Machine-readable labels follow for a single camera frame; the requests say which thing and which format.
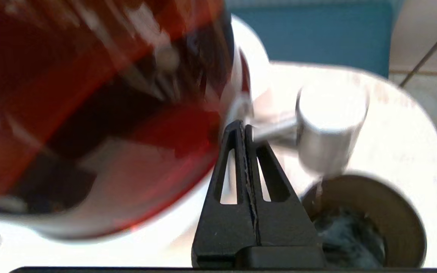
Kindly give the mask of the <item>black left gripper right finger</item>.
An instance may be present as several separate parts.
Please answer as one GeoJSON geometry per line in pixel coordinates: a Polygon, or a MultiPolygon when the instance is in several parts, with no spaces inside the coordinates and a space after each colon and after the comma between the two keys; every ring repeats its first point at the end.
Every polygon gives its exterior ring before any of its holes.
{"type": "Polygon", "coordinates": [[[252,126],[245,126],[244,141],[248,196],[258,245],[320,247],[314,225],[269,143],[255,142],[252,126]]]}

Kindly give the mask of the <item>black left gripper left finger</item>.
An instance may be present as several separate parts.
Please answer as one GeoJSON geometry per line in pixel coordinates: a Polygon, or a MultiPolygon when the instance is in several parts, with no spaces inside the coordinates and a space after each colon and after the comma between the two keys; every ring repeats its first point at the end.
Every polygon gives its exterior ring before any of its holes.
{"type": "Polygon", "coordinates": [[[193,266],[234,266],[236,253],[256,244],[249,184],[244,126],[242,121],[236,120],[223,133],[220,154],[192,243],[193,266]],[[230,150],[235,153],[237,204],[222,204],[230,150]]]}

